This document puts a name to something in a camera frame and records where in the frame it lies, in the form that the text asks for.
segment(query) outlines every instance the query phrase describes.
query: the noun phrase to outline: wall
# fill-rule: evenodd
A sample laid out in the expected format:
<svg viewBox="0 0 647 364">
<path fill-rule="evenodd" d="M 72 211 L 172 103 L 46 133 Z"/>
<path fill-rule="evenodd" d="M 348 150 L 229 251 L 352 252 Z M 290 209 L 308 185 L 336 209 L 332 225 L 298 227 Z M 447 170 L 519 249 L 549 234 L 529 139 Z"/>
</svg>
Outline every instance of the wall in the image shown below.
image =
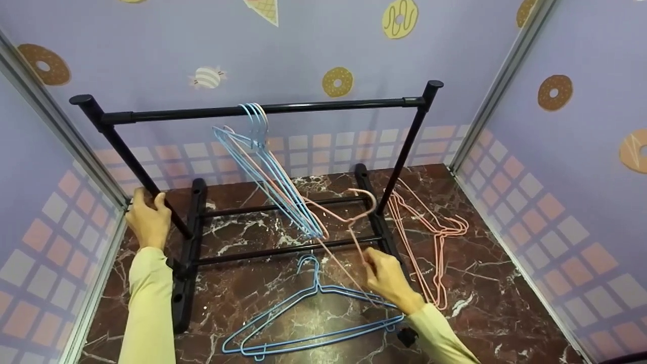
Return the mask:
<svg viewBox="0 0 647 364">
<path fill-rule="evenodd" d="M 461 126 L 472 121 L 517 36 L 521 0 L 398 0 L 392 15 L 390 4 L 24 0 L 0 4 L 0 23 L 36 67 L 43 50 L 26 44 L 60 56 L 58 63 L 45 59 L 55 68 L 40 71 L 43 81 L 130 189 L 131 176 L 119 169 L 118 157 L 110 156 L 109 145 L 78 108 L 68 104 L 71 96 L 91 93 L 106 111 L 147 111 L 330 100 L 322 79 L 335 67 L 352 74 L 352 90 L 340 97 L 344 100 L 415 97 L 427 80 L 438 79 L 446 87 L 425 126 L 440 128 L 440 143 L 418 148 L 417 142 L 410 163 L 449 160 L 455 150 L 450 145 L 462 139 Z M 402 27 L 410 27 L 394 37 L 382 20 L 384 14 L 387 23 L 389 17 L 395 19 L 400 5 L 403 10 L 408 6 L 410 15 Z M 255 6 L 268 8 L 257 11 Z M 385 109 L 277 115 L 270 118 L 270 136 L 283 141 L 278 148 L 289 148 L 285 163 L 294 176 L 347 171 L 359 161 L 385 168 L 393 165 L 414 113 Z M 231 159 L 215 160 L 220 155 L 210 146 L 210 126 L 224 122 L 246 132 L 248 122 L 242 118 L 136 124 L 119 131 L 162 187 L 183 187 L 194 177 L 205 177 L 209 184 L 231 183 L 241 176 Z M 385 144 L 364 147 L 380 140 Z"/>
<path fill-rule="evenodd" d="M 646 2 L 562 1 L 459 171 L 596 361 L 647 350 L 646 16 Z M 554 74 L 572 93 L 548 111 Z"/>
<path fill-rule="evenodd" d="M 0 361 L 56 363 L 116 214 L 2 74 L 0 111 Z"/>
</svg>

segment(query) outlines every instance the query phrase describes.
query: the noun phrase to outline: donut illustration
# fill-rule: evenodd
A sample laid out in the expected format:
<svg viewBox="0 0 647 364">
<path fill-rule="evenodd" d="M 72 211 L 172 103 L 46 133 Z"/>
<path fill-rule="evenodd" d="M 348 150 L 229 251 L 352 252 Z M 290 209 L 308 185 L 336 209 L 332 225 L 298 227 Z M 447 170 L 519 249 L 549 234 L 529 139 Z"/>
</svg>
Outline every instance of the donut illustration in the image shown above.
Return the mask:
<svg viewBox="0 0 647 364">
<path fill-rule="evenodd" d="M 58 54 L 29 43 L 19 45 L 17 49 L 45 85 L 61 86 L 70 81 L 70 69 Z"/>
<path fill-rule="evenodd" d="M 243 0 L 249 8 L 253 9 L 263 19 L 275 26 L 279 26 L 278 0 Z"/>
<path fill-rule="evenodd" d="M 220 66 L 200 67 L 195 70 L 195 76 L 189 76 L 191 85 L 196 89 L 215 89 L 220 82 L 227 79 L 225 72 L 220 70 Z"/>
<path fill-rule="evenodd" d="M 573 83 L 568 76 L 554 74 L 546 78 L 537 92 L 537 103 L 546 111 L 557 111 L 573 96 Z"/>
<path fill-rule="evenodd" d="M 517 10 L 517 27 L 523 28 L 537 0 L 523 0 Z"/>
<path fill-rule="evenodd" d="M 418 6 L 413 0 L 395 0 L 382 16 L 382 29 L 389 39 L 404 38 L 418 21 Z"/>
<path fill-rule="evenodd" d="M 630 170 L 647 174 L 647 129 L 638 129 L 624 138 L 620 162 Z"/>
<path fill-rule="evenodd" d="M 353 88 L 353 74 L 343 67 L 335 67 L 322 78 L 323 91 L 330 97 L 342 97 Z"/>
</svg>

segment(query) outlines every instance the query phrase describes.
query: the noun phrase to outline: marble floor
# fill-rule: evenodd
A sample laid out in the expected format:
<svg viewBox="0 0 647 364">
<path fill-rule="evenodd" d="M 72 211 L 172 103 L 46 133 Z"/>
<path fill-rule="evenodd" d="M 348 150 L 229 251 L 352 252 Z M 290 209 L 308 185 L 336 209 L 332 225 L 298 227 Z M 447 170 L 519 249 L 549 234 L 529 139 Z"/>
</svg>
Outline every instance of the marble floor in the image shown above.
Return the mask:
<svg viewBox="0 0 647 364">
<path fill-rule="evenodd" d="M 386 185 L 391 170 L 371 172 L 376 190 Z M 458 214 L 470 222 L 466 235 L 448 238 L 445 245 L 448 291 L 445 317 L 458 337 L 482 363 L 581 363 L 538 298 L 516 270 L 504 250 L 495 242 L 466 196 L 439 166 L 407 168 L 403 180 L 436 213 Z M 295 181 L 299 191 L 312 199 L 344 195 L 355 187 L 352 174 L 304 177 Z M 398 188 L 406 198 L 410 195 Z M 189 190 L 168 194 L 169 202 L 186 214 Z M 229 209 L 262 205 L 265 197 L 253 183 L 223 185 L 208 189 L 208 208 Z M 362 212 L 362 204 L 331 205 L 341 216 Z M 331 239 L 349 236 L 344 224 L 317 212 L 326 224 Z M 410 215 L 403 213 L 404 227 L 412 250 L 428 281 L 434 274 L 433 236 Z M 354 226 L 357 236 L 369 235 L 366 219 Z M 396 236 L 399 251 L 408 269 L 409 258 Z M 294 227 L 275 212 L 212 220 L 204 230 L 202 256 L 226 255 L 243 251 L 301 244 Z M 167 254 L 177 256 L 180 234 L 173 229 Z M 127 273 L 137 250 L 137 241 L 126 234 L 109 276 L 96 317 L 92 323 L 80 363 L 116 363 L 127 319 Z M 352 246 L 333 249 L 335 256 L 358 280 L 366 272 L 357 250 Z M 323 284 L 352 288 L 349 279 L 322 251 L 315 251 L 321 263 Z M 254 358 L 223 354 L 223 341 L 253 316 L 265 312 L 292 293 L 312 284 L 313 268 L 296 271 L 299 254 L 273 256 L 202 267 L 197 278 L 192 321 L 188 331 L 177 335 L 177 363 L 253 363 Z M 319 294 L 297 304 L 278 317 L 247 345 L 313 336 L 354 327 L 395 315 L 362 301 L 335 294 Z M 231 348 L 237 348 L 234 338 Z M 416 345 L 406 348 L 394 333 L 377 330 L 358 338 L 310 350 L 268 355 L 266 363 L 430 363 Z"/>
</svg>

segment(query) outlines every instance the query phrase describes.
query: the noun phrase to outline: blue wire hanger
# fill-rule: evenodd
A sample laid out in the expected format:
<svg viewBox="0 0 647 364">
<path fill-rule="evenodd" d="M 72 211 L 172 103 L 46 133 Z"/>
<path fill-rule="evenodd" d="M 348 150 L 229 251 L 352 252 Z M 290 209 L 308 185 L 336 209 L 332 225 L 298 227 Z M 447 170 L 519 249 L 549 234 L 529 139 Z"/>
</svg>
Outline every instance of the blue wire hanger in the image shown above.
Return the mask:
<svg viewBox="0 0 647 364">
<path fill-rule="evenodd" d="M 306 204 L 289 181 L 289 177 L 281 168 L 278 161 L 266 149 L 267 132 L 269 129 L 267 116 L 258 104 L 240 105 L 247 113 L 252 131 L 250 137 L 236 134 L 229 127 L 213 127 L 215 137 L 221 142 L 227 152 L 234 158 L 236 163 L 245 171 L 245 173 L 256 182 L 256 185 L 268 197 L 268 199 L 277 205 L 281 212 L 287 215 L 291 222 L 308 238 L 321 238 L 324 234 L 312 212 L 306 207 Z M 242 146 L 249 145 L 250 150 L 256 150 L 255 156 L 261 162 L 256 163 L 246 152 L 242 152 Z M 258 168 L 267 170 L 271 179 L 276 181 L 280 191 L 272 188 L 265 180 L 265 176 L 258 171 Z"/>
<path fill-rule="evenodd" d="M 245 343 L 247 343 L 247 341 L 249 341 L 252 337 L 258 334 L 262 329 L 267 327 L 277 317 L 285 313 L 287 310 L 292 308 L 300 301 L 304 300 L 307 297 L 314 296 L 317 293 L 336 293 L 339 295 L 359 299 L 362 301 L 367 301 L 366 297 L 364 296 L 364 293 L 362 293 L 361 291 L 352 290 L 351 288 L 335 286 L 335 285 L 321 285 L 321 282 L 319 281 L 319 270 L 320 270 L 319 261 L 317 261 L 317 259 L 313 255 L 310 255 L 310 254 L 303 255 L 299 259 L 297 273 L 301 271 L 301 268 L 306 262 L 314 263 L 314 278 L 313 278 L 312 286 L 308 288 L 304 288 L 300 291 L 297 291 L 296 293 L 292 294 L 290 297 L 274 305 L 265 313 L 262 313 L 254 317 L 250 322 L 243 325 L 243 327 L 238 329 L 236 332 L 234 332 L 224 341 L 222 346 L 223 354 L 233 354 L 233 353 L 239 352 L 244 356 L 253 356 L 255 361 L 263 361 L 265 359 L 265 356 L 269 354 L 282 354 L 287 352 L 294 352 L 294 351 L 306 350 L 310 348 L 322 347 L 324 345 L 338 343 L 370 332 L 374 332 L 374 331 L 380 330 L 381 328 L 384 328 L 387 332 L 393 332 L 395 331 L 395 324 L 399 323 L 404 319 L 404 315 L 398 315 L 398 316 L 383 319 L 374 323 L 363 324 L 353 328 L 346 328 L 343 330 L 329 332 L 326 334 L 319 334 L 316 336 L 311 336 L 311 337 L 306 337 L 301 339 L 282 341 L 280 343 L 265 343 L 263 345 L 245 347 Z M 386 302 L 382 297 L 378 295 L 374 295 L 372 293 L 367 293 L 367 294 L 370 296 L 373 302 L 380 304 L 385 308 L 397 308 L 395 305 Z M 245 330 L 249 329 L 250 327 L 252 327 L 253 325 L 255 325 L 256 323 L 260 322 L 263 319 L 266 319 L 266 321 L 260 324 L 249 335 L 247 335 L 240 343 L 239 348 L 234 348 L 234 349 L 226 348 L 227 344 L 229 344 L 229 342 L 231 342 L 241 332 L 244 332 Z M 278 348 L 278 347 L 284 347 L 285 345 L 298 344 L 304 341 L 321 339 L 323 337 L 337 336 L 340 334 L 345 334 L 345 335 L 340 337 L 335 337 L 334 339 L 330 339 L 328 341 L 324 341 L 321 343 L 304 344 L 304 345 L 289 347 L 289 348 Z"/>
</svg>

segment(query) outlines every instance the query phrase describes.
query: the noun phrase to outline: yellow sleeve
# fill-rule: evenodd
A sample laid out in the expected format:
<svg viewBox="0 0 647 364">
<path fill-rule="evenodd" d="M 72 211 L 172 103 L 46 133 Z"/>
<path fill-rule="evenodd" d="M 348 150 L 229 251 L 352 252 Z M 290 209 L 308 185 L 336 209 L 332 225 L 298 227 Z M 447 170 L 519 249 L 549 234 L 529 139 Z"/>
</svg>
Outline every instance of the yellow sleeve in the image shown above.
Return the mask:
<svg viewBox="0 0 647 364">
<path fill-rule="evenodd" d="M 408 316 L 418 332 L 418 345 L 438 364 L 478 364 L 478 359 L 458 339 L 449 323 L 433 304 L 425 304 Z"/>
<path fill-rule="evenodd" d="M 164 253 L 141 249 L 130 268 L 130 303 L 119 364 L 175 364 L 172 270 Z"/>
</svg>

